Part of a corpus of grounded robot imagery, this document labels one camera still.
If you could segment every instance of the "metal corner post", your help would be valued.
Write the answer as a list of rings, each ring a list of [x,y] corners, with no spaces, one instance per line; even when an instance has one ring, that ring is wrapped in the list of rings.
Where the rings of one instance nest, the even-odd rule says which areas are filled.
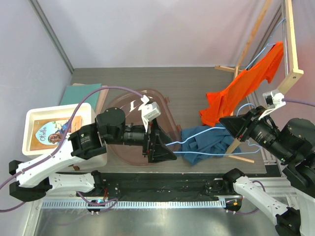
[[[61,43],[59,42],[53,28],[51,27],[45,13],[43,12],[40,4],[38,3],[38,0],[29,0],[30,4],[32,5],[35,13],[37,14],[37,16],[39,17],[39,20],[41,21],[41,23],[43,24],[46,32],[48,33],[51,41],[53,42],[54,46],[56,47],[59,55],[61,56],[61,58],[63,59],[65,65],[67,66],[68,70],[70,71],[71,74],[73,74],[73,66],[68,58],[68,56],[66,55]]]
[[[285,0],[281,3],[282,18],[285,18]],[[284,61],[284,75],[287,76],[289,73],[289,65],[287,62],[287,45],[286,45],[286,26],[282,24],[282,34],[283,34],[283,61]]]

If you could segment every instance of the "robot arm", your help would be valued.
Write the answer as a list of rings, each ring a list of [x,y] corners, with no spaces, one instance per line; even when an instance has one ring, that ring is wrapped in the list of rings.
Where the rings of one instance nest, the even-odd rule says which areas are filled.
[[[231,178],[229,172],[226,181],[272,220],[279,235],[312,235],[315,231],[315,125],[309,120],[294,118],[280,131],[265,111],[259,106],[243,116],[220,118],[220,122],[234,138],[241,142],[254,139],[287,165],[283,173],[296,188],[300,210],[275,201],[243,173]]]
[[[55,172],[106,153],[105,144],[142,146],[142,154],[148,157],[149,163],[176,160],[176,155],[164,144],[172,140],[158,125],[156,117],[160,113],[157,104],[148,104],[148,107],[142,112],[146,127],[126,125],[125,113],[119,108],[109,108],[96,116],[95,123],[72,133],[62,143],[59,151],[48,160],[41,163],[47,157],[44,154],[25,163],[10,162],[10,174],[22,172],[16,177],[16,182],[10,184],[10,195],[24,202],[35,201],[56,192],[79,191],[99,195],[105,188],[99,172],[84,175],[62,175]],[[34,163],[39,164],[24,171]]]

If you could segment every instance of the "grey tabletop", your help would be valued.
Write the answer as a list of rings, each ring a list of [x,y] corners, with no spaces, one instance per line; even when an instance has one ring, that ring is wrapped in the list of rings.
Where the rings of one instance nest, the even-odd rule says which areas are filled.
[[[154,68],[79,68],[74,70],[71,83],[124,86],[130,89],[153,88],[168,97],[168,107],[176,122],[183,129],[201,125],[199,110],[207,108],[207,92],[220,91],[232,81],[232,73],[216,70],[213,67],[154,67]],[[124,93],[110,90],[103,110],[110,101]],[[255,151],[242,143],[243,152]],[[151,173],[225,173],[238,168],[247,174],[266,173],[261,152],[242,155],[255,161],[254,164],[233,160],[227,157],[208,158],[192,166],[183,158],[148,166],[133,166],[120,160],[108,151],[108,163],[99,168],[101,172],[151,172]]]

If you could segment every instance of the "white foam box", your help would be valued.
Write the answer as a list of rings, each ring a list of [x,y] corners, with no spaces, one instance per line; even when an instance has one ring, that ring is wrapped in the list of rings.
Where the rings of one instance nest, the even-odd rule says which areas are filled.
[[[34,121],[39,119],[51,119],[51,118],[68,118],[72,115],[77,104],[46,107],[29,110],[26,114],[24,137],[22,145],[22,153],[31,159],[37,158],[43,154],[49,155],[54,149],[45,150],[30,150],[32,131]],[[76,116],[82,117],[82,126],[91,124],[95,121],[96,114],[89,103],[83,103],[76,113]],[[107,154],[98,155],[92,157],[89,160],[75,164],[80,170],[93,169],[105,166],[107,163]],[[67,167],[61,171],[73,171],[73,167]]]

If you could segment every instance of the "clear plastic lid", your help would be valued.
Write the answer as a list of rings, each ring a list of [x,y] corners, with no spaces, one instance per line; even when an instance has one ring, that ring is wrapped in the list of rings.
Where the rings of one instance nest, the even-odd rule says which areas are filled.
[[[161,109],[161,115],[157,118],[159,126],[163,131],[168,134],[173,141],[179,141],[181,139],[180,126],[176,126],[175,121],[168,109],[168,98],[164,98],[163,95],[151,88],[138,89],[141,94],[147,95],[150,100],[158,103]],[[141,119],[141,112],[138,111],[139,106],[142,104],[139,96],[134,93],[124,93],[123,95],[115,98],[108,107],[118,107],[125,112],[126,125],[143,124]],[[150,165],[148,159],[142,155],[141,146],[125,146],[125,145],[108,145],[114,154],[124,162],[131,165],[144,166]],[[177,149],[179,146],[174,145],[172,150]]]

